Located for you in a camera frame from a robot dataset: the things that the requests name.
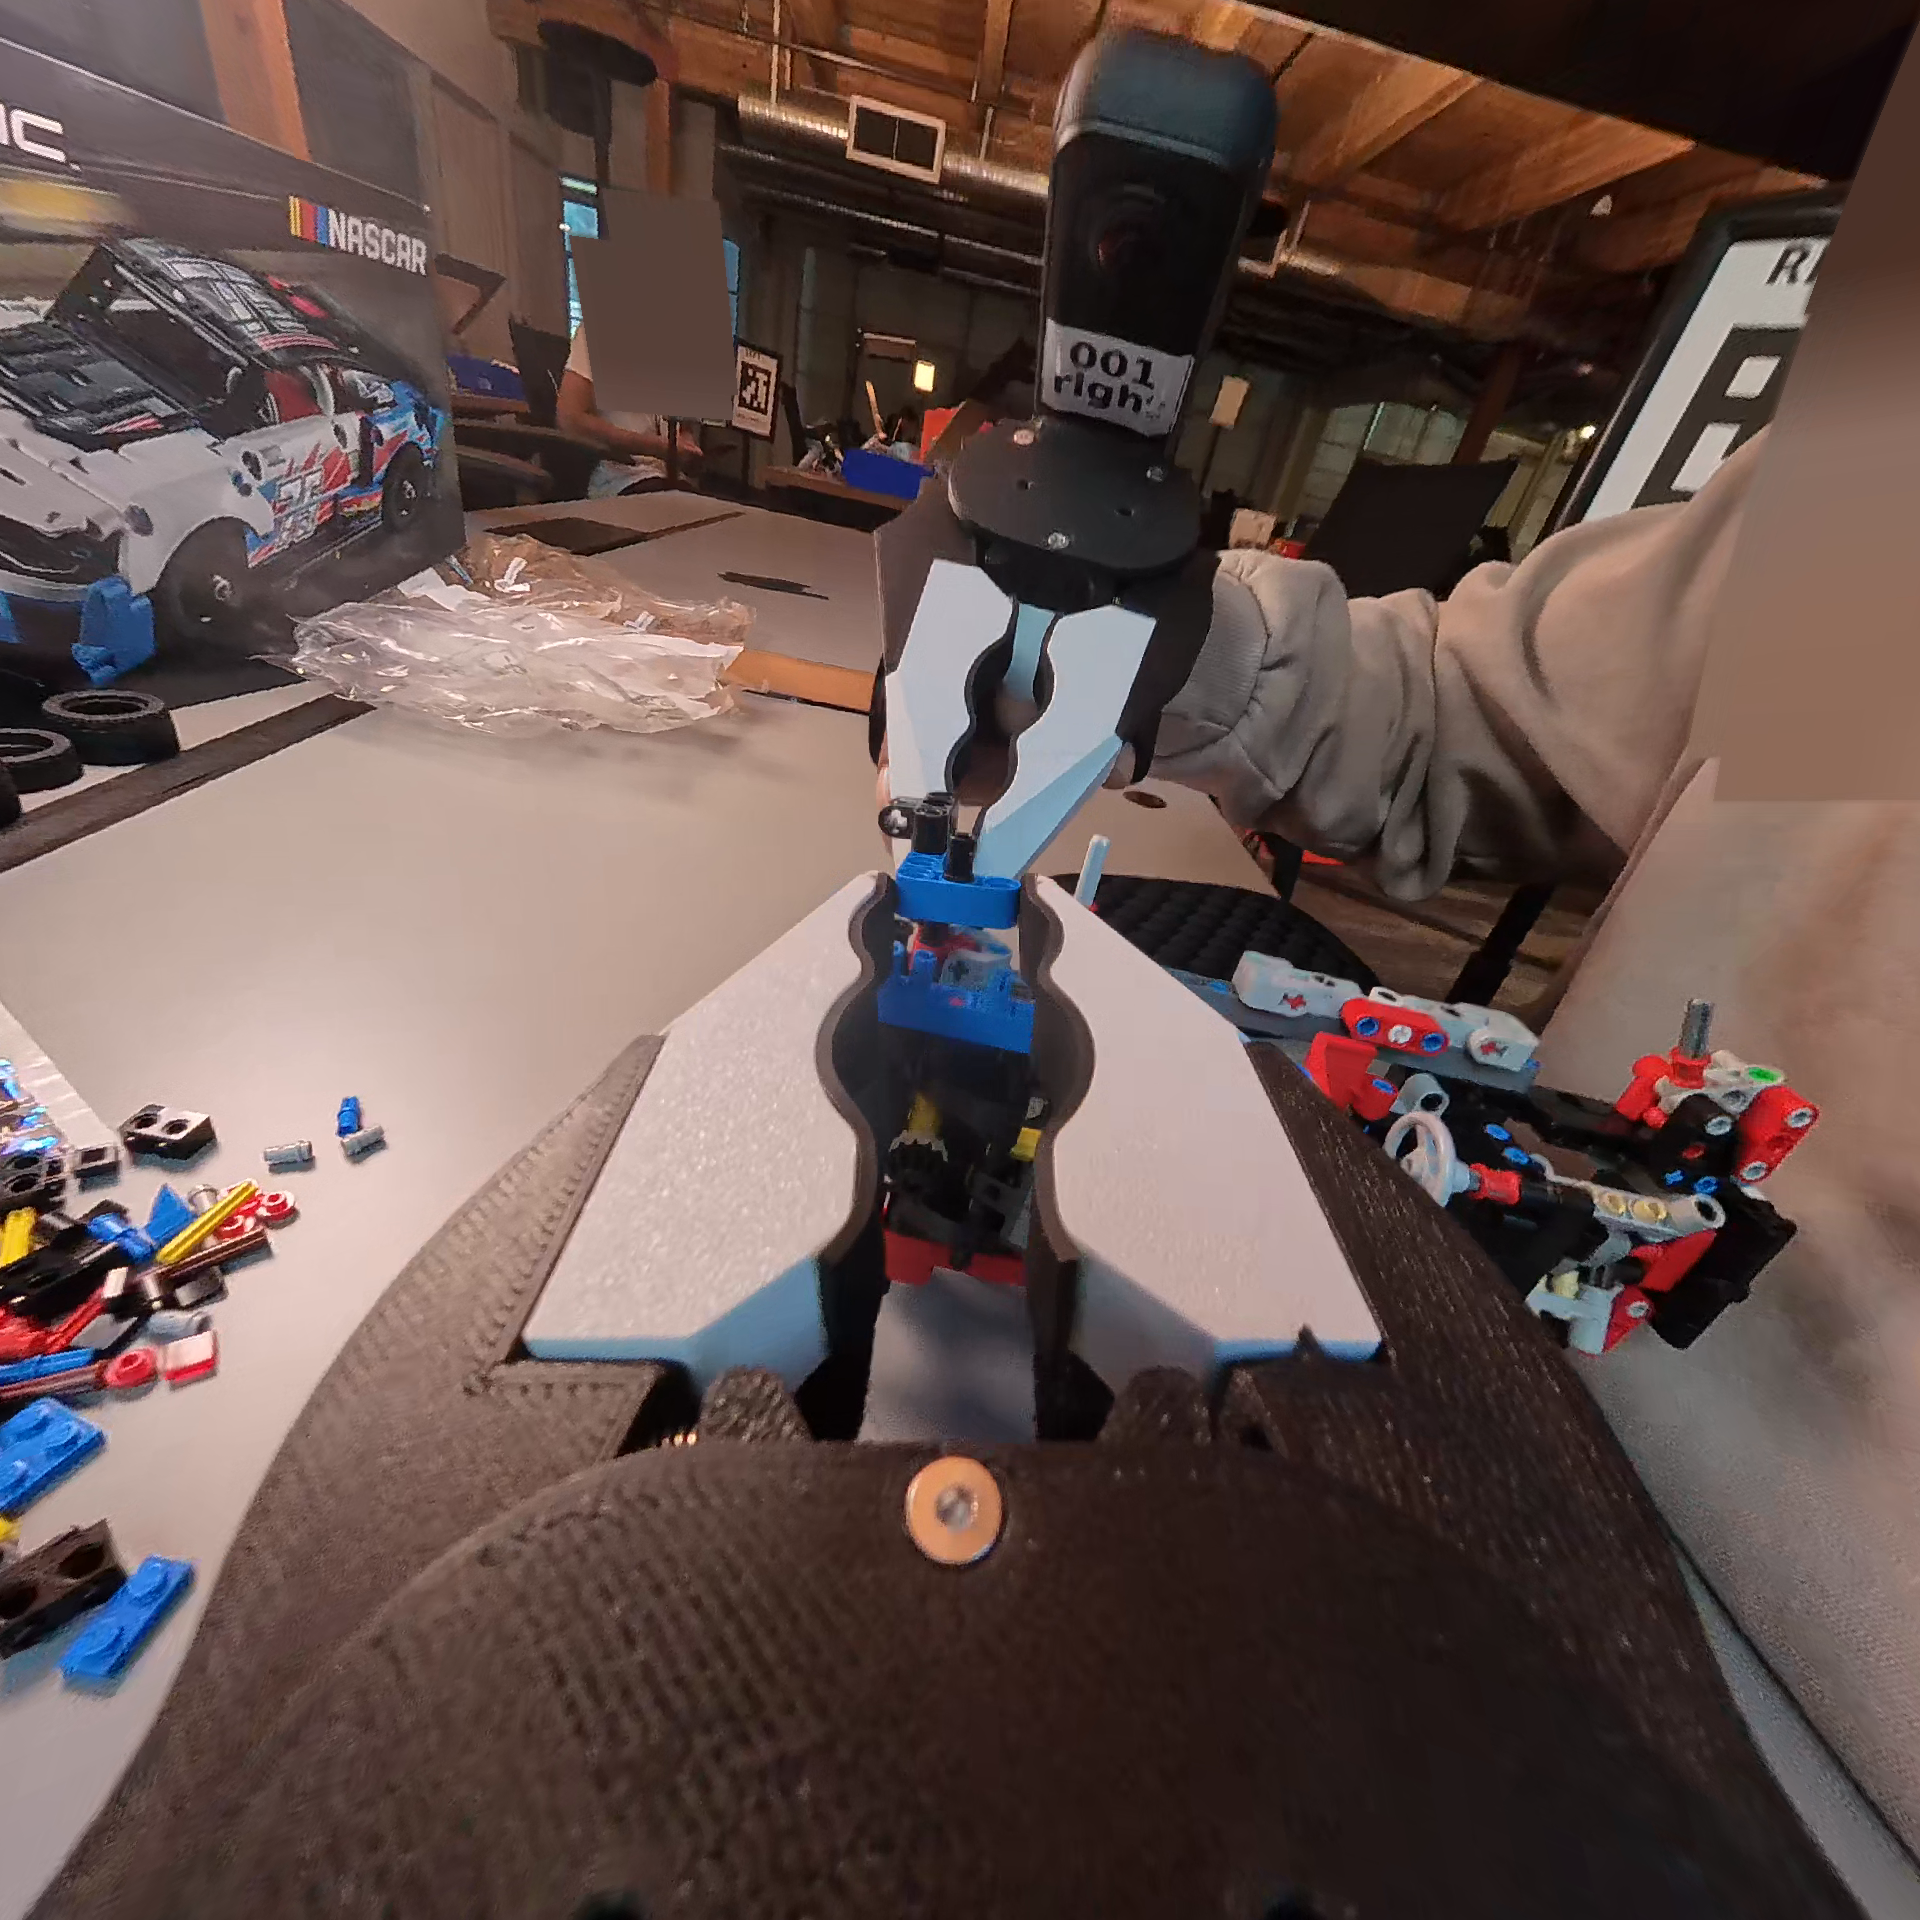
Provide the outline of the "black box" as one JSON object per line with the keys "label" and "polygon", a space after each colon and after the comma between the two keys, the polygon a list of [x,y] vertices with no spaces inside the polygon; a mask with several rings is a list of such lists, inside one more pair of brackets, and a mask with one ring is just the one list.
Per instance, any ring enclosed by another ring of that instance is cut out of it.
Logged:
{"label": "black box", "polygon": [[357,602],[463,538],[415,99],[340,4],[1,8],[5,656]]}

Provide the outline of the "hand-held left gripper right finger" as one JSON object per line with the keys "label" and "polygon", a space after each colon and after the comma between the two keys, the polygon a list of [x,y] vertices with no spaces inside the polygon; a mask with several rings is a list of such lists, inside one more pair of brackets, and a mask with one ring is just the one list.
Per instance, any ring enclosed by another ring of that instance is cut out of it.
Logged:
{"label": "hand-held left gripper right finger", "polygon": [[1044,1100],[1026,1313],[1039,1437],[1090,1437],[1138,1373],[1201,1388],[1313,1349],[1374,1361],[1383,1333],[1248,1046],[1054,881],[1023,882],[1031,1068]]}

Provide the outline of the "lego car model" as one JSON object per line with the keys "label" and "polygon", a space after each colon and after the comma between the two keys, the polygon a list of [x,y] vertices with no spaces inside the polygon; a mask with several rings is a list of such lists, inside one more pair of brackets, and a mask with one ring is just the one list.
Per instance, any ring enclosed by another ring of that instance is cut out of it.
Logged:
{"label": "lego car model", "polygon": [[[1634,1333],[1690,1347],[1746,1301],[1794,1225],[1765,1185],[1820,1106],[1778,1070],[1711,1044],[1694,1000],[1680,1041],[1594,1100],[1537,1078],[1537,1037],[1463,1000],[1375,982],[1292,902],[1230,884],[1098,877],[1072,897],[1246,1043],[1295,1070],[1449,1211],[1573,1354]],[[1044,1125],[1031,1066],[1036,1000],[1009,928],[914,924],[878,989],[903,1070],[879,1157],[884,1272],[1023,1284]]]}

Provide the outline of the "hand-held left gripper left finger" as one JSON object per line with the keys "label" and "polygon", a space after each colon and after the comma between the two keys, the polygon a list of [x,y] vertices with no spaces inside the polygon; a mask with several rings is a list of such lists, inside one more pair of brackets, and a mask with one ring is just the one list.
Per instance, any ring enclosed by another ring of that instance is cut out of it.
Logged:
{"label": "hand-held left gripper left finger", "polygon": [[660,1035],[530,1309],[534,1361],[656,1361],[797,1388],[825,1357],[822,1262],[873,1205],[873,1134],[832,1030],[873,981],[881,876],[839,888]]}

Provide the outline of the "white ceiling vent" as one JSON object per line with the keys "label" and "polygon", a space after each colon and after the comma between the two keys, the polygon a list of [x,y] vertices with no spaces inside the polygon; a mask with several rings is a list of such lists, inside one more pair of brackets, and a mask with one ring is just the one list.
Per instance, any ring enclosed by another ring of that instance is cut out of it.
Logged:
{"label": "white ceiling vent", "polygon": [[936,185],[944,174],[946,122],[869,97],[847,99],[846,158],[878,174]]}

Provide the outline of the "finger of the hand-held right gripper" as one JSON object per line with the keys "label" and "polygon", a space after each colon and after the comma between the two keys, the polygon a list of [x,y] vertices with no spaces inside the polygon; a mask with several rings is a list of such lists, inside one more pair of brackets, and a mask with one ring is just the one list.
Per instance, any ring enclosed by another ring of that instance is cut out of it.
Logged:
{"label": "finger of the hand-held right gripper", "polygon": [[973,564],[935,561],[884,680],[884,798],[996,802],[1012,777],[1000,680],[1012,600]]}
{"label": "finger of the hand-held right gripper", "polygon": [[980,877],[1021,877],[1103,787],[1152,634],[1149,616],[1121,606],[1054,618],[1039,651],[1049,696],[1014,741],[1008,787],[977,821]]}

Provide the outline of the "metal air duct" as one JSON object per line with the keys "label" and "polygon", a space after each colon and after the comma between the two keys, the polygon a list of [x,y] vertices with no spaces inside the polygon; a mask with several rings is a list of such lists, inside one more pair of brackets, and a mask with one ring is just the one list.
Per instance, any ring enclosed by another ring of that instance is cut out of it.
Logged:
{"label": "metal air duct", "polygon": [[[735,122],[750,141],[761,146],[774,144],[780,149],[809,150],[820,156],[846,158],[847,137],[847,101],[837,113],[816,113],[790,104],[785,99],[758,99],[753,94],[735,97]],[[962,144],[946,132],[944,174],[932,188],[951,190],[962,197],[991,197],[1000,202],[1042,204],[1049,192],[1049,177],[1026,168],[1006,165],[972,156]]]}

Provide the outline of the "blue L-shaped lego beam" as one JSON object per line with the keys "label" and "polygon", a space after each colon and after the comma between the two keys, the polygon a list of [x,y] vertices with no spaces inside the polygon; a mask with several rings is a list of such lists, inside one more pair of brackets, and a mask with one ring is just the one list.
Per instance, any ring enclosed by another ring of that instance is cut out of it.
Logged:
{"label": "blue L-shaped lego beam", "polygon": [[903,922],[966,928],[1009,928],[1020,918],[1021,882],[993,876],[956,881],[932,856],[908,856],[896,867],[896,913]]}

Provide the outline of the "pile of loose lego pieces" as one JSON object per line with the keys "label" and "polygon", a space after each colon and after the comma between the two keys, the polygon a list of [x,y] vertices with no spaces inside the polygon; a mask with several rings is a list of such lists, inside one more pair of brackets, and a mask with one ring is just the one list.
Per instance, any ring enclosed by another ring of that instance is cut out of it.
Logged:
{"label": "pile of loose lego pieces", "polygon": [[71,1179],[58,1208],[1,1213],[1,1654],[55,1652],[57,1680],[116,1692],[183,1610],[192,1562],[129,1557],[108,1521],[31,1539],[31,1515],[108,1450],[105,1411],[209,1381],[212,1309],[237,1267],[269,1259],[300,1220],[287,1189],[160,1182],[129,1205],[129,1166],[192,1171],[216,1145],[212,1118],[161,1102],[105,1131],[71,1096]]}

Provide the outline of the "person's right forearm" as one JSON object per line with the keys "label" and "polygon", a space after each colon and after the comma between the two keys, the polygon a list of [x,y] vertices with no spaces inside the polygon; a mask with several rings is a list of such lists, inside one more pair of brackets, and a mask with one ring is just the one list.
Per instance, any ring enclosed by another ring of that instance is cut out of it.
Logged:
{"label": "person's right forearm", "polygon": [[1154,777],[1404,900],[1463,874],[1613,868],[1701,764],[1714,610],[1769,437],[1690,500],[1581,521],[1442,602],[1231,550]]}

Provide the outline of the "crumpled brownish plastic bag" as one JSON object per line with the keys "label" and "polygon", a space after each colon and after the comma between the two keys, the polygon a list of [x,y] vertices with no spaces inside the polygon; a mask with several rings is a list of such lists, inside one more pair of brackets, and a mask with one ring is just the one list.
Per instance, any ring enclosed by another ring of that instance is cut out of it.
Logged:
{"label": "crumpled brownish plastic bag", "polygon": [[444,557],[440,579],[517,609],[599,620],[632,634],[671,634],[682,641],[745,646],[752,612],[734,600],[685,602],[622,580],[594,557],[538,542],[525,533],[479,533]]}

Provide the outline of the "clear plastic bag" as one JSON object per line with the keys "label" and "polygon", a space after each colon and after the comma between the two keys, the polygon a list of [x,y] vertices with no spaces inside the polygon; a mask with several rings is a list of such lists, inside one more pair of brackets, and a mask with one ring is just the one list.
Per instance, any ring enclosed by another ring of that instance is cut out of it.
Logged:
{"label": "clear plastic bag", "polygon": [[415,579],[295,627],[289,670],[357,705],[489,736],[688,730],[734,709],[752,612],[616,588]]}

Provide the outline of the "black framed tag sign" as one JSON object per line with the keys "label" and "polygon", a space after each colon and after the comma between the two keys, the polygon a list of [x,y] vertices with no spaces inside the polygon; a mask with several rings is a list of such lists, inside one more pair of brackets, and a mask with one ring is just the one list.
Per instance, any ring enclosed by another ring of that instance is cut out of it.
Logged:
{"label": "black framed tag sign", "polygon": [[1551,533],[1701,491],[1774,419],[1842,185],[1711,211],[1670,273],[1647,348]]}

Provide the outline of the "holographic sticker sheet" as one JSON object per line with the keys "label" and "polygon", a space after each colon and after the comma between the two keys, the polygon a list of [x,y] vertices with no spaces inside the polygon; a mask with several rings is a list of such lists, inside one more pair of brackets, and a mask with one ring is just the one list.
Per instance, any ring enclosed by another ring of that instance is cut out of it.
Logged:
{"label": "holographic sticker sheet", "polygon": [[65,1198],[71,1086],[30,1030],[1,1009],[1,1213],[55,1209]]}

